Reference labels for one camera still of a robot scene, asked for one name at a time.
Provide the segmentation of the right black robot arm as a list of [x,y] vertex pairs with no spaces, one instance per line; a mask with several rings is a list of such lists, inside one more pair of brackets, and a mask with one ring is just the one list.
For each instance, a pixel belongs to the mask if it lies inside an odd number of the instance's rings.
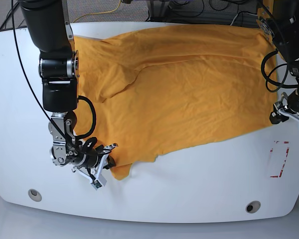
[[[104,169],[115,166],[110,156],[116,143],[96,146],[91,134],[96,127],[96,112],[92,102],[78,94],[79,58],[69,22],[65,0],[18,1],[30,37],[39,49],[38,73],[42,79],[43,111],[51,112],[48,128],[53,137],[50,150],[56,166],[72,164],[73,172],[87,178],[99,189],[106,185]],[[85,101],[92,113],[92,125],[85,134],[75,135],[77,118],[74,110]]]

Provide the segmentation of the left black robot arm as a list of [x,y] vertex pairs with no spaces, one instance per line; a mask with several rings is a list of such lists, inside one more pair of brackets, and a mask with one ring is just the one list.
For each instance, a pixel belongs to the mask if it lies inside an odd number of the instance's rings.
[[[293,90],[290,95],[282,92],[280,100],[273,104],[270,122],[279,124],[293,119],[299,124],[299,0],[260,0],[257,15],[259,28],[275,48],[261,63],[265,85],[274,86],[274,90],[269,90],[274,93],[280,89]],[[286,68],[280,82],[272,80],[271,73],[265,71],[266,62],[277,54]]]

